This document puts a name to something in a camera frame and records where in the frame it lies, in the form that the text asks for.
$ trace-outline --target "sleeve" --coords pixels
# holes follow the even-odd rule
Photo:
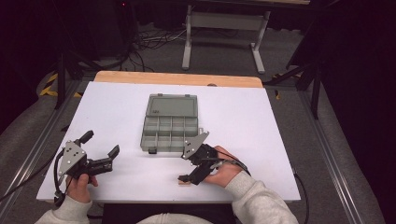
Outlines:
[[[233,195],[233,211],[242,223],[298,223],[279,195],[244,171],[226,189]]]
[[[79,203],[66,195],[64,203],[57,210],[47,211],[36,224],[59,223],[59,224],[88,224],[87,212],[92,202]]]

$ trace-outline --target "person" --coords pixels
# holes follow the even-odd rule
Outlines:
[[[215,147],[219,158],[230,159],[231,155],[223,147]],[[41,223],[89,223],[87,212],[92,205],[90,192],[87,189],[88,175],[81,175],[78,180],[68,177],[67,194],[62,206],[57,210],[49,210],[36,224]],[[95,177],[92,184],[98,186]],[[219,185],[233,195],[233,211],[242,223],[298,223],[294,214],[285,202],[273,190],[265,187],[262,181],[257,181],[241,167],[223,163],[218,171],[209,175],[205,182]],[[139,223],[210,223],[200,217],[183,214],[159,214],[147,217]]]

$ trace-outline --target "human hand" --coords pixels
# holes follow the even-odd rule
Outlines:
[[[75,179],[69,175],[66,178],[66,186],[68,185],[67,195],[80,203],[89,203],[91,195],[87,187],[90,179],[92,184],[98,187],[98,181],[95,176],[89,177],[87,174],[83,174],[79,179]]]
[[[224,154],[230,155],[235,158],[230,152],[228,152],[223,147],[215,147],[218,151],[218,157],[226,160],[233,160],[233,158],[226,156]],[[211,184],[217,184],[221,187],[226,187],[230,181],[242,171],[242,168],[238,165],[230,164],[228,162],[223,163],[219,170],[214,175],[209,175],[205,178],[205,182]]]

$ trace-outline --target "gray carpet floor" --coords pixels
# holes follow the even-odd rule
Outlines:
[[[234,31],[220,31],[219,33],[207,30],[195,32],[192,39],[191,68],[188,71],[181,69],[184,50],[182,39],[176,39],[159,49],[144,49],[139,53],[145,66],[152,68],[155,72],[249,76],[269,80],[272,75],[287,71],[285,66],[303,38],[298,31],[268,29],[260,49],[266,73],[259,75],[248,47],[249,43],[254,42],[255,36],[254,32],[242,31],[238,33]],[[135,55],[131,54],[131,58],[139,62],[139,58]],[[142,71],[142,67],[133,65],[129,60],[122,65],[121,69]],[[37,86],[37,94],[41,92],[50,75],[43,78]],[[91,79],[90,76],[84,77],[79,84],[78,91],[84,91],[87,82]],[[287,80],[282,83],[281,87],[266,89],[290,163],[304,181],[309,195],[309,223],[349,223],[346,210],[324,161],[319,140],[309,121],[309,114],[304,110],[300,93],[291,86],[292,83],[292,80]],[[279,99],[276,99],[275,90],[279,91]],[[70,100],[66,110],[56,123],[49,141],[42,146],[44,151],[35,169],[57,150],[65,134],[61,129],[71,122],[79,101],[80,98],[77,97]],[[34,105],[26,109],[0,135],[0,151],[2,152],[0,179],[3,182],[0,185],[0,193],[4,194],[7,191],[13,177],[54,112],[55,104],[56,97],[40,96]],[[363,221],[365,223],[385,223],[376,198],[351,153],[323,88],[321,88],[319,96],[318,116]],[[50,203],[35,199],[45,174],[45,171],[41,172],[32,182],[22,188],[21,194],[7,214],[4,223],[34,223],[47,210],[54,208]],[[299,222],[304,223],[305,200],[300,184],[299,190],[302,200],[289,203],[289,207]],[[102,212],[102,205],[95,203],[90,214],[101,215]],[[100,223],[100,220],[93,220],[92,223]]]

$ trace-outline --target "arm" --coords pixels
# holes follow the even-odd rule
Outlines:
[[[67,195],[64,199],[64,203],[59,209],[46,212],[36,224],[90,223],[87,218],[87,212],[92,205],[90,192],[87,189],[89,179],[88,175],[81,175],[78,180],[70,176],[67,177],[66,183],[70,183],[70,185],[67,188]],[[91,181],[94,186],[98,186],[95,177],[91,177]]]
[[[232,156],[222,147],[215,149]],[[230,159],[220,153],[219,158]],[[239,166],[225,163],[205,181],[231,192],[233,211],[243,223],[298,223],[279,195],[266,188],[261,181],[256,181],[246,172],[241,171],[242,168]]]

